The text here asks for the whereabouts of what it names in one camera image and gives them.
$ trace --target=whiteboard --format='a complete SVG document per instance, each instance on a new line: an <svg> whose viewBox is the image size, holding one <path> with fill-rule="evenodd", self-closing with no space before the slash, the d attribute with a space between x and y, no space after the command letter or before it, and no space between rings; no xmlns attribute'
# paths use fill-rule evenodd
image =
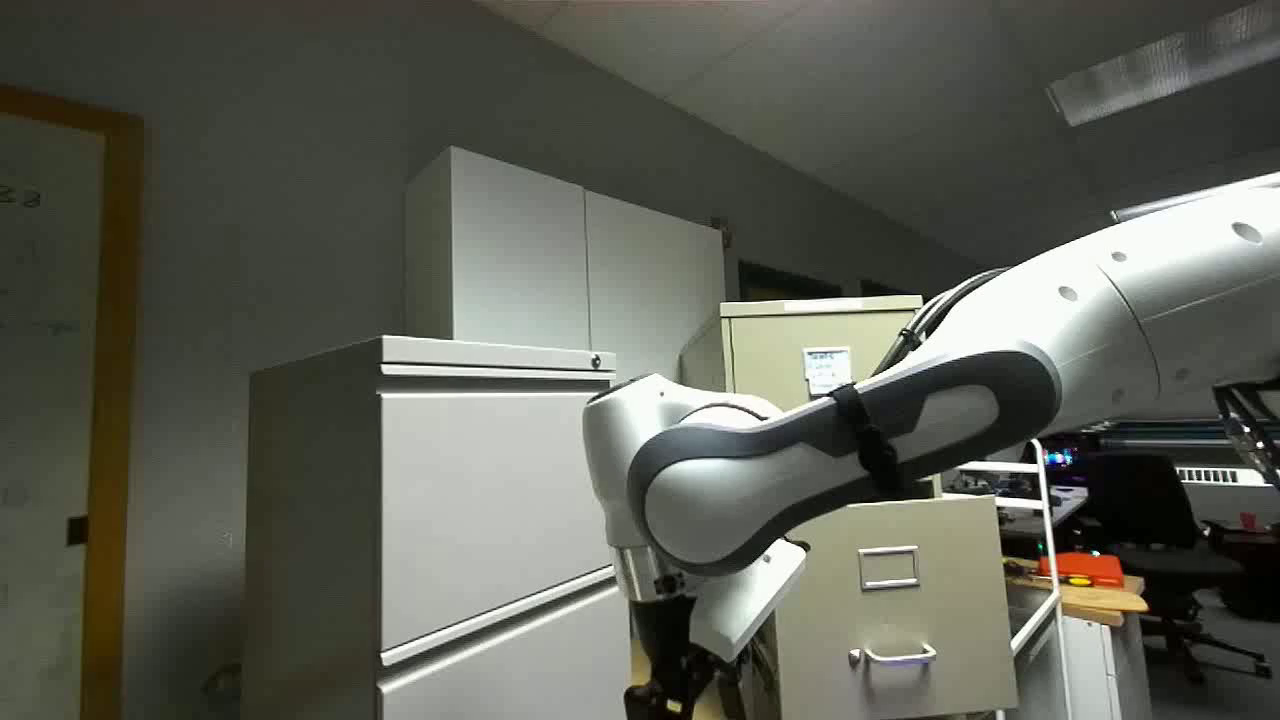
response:
<svg viewBox="0 0 1280 720"><path fill-rule="evenodd" d="M79 717L103 136L0 117L0 695Z"/></svg>

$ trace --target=robotic arm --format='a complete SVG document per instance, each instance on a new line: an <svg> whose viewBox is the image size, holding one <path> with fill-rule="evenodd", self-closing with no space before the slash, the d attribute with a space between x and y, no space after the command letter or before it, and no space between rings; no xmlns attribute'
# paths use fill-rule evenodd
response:
<svg viewBox="0 0 1280 720"><path fill-rule="evenodd" d="M1280 378L1275 297L1280 188L1254 188L966 284L921 312L936 328L902 363L791 414L661 378L621 386L590 405L585 445L624 591L633 610L682 600L670 634L725 622L725 605L747 605L731 634L755 634L790 571L730 583L760 579L799 521L921 496L927 472L1186 394L1215 394L1275 486L1257 394Z"/></svg>

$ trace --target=gray wall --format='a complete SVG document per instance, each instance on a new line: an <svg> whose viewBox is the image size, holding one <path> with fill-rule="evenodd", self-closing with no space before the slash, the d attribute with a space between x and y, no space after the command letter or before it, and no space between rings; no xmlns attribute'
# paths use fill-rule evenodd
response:
<svg viewBox="0 0 1280 720"><path fill-rule="evenodd" d="M247 374L401 319L401 188L465 144L735 252L944 290L962 262L477 8L6 0L0 85L148 123L129 521L129 717L219 717L236 661Z"/></svg>

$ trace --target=tall cabinet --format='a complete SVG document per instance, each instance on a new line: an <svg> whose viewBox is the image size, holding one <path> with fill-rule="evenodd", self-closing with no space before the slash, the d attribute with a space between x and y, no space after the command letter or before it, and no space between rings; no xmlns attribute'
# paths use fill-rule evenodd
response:
<svg viewBox="0 0 1280 720"><path fill-rule="evenodd" d="M615 378L682 378L725 301L710 226L448 150L405 198L408 328L602 350Z"/></svg>
<svg viewBox="0 0 1280 720"><path fill-rule="evenodd" d="M614 356L382 335L253 378L247 720L621 720L581 448Z"/></svg>

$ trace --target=ceiling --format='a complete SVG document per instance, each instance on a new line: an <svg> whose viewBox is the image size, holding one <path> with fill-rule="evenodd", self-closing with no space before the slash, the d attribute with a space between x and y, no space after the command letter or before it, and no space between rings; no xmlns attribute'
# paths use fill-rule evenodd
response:
<svg viewBox="0 0 1280 720"><path fill-rule="evenodd" d="M480 6L975 262L1280 167L1272 62L1079 128L1045 92L1245 0Z"/></svg>

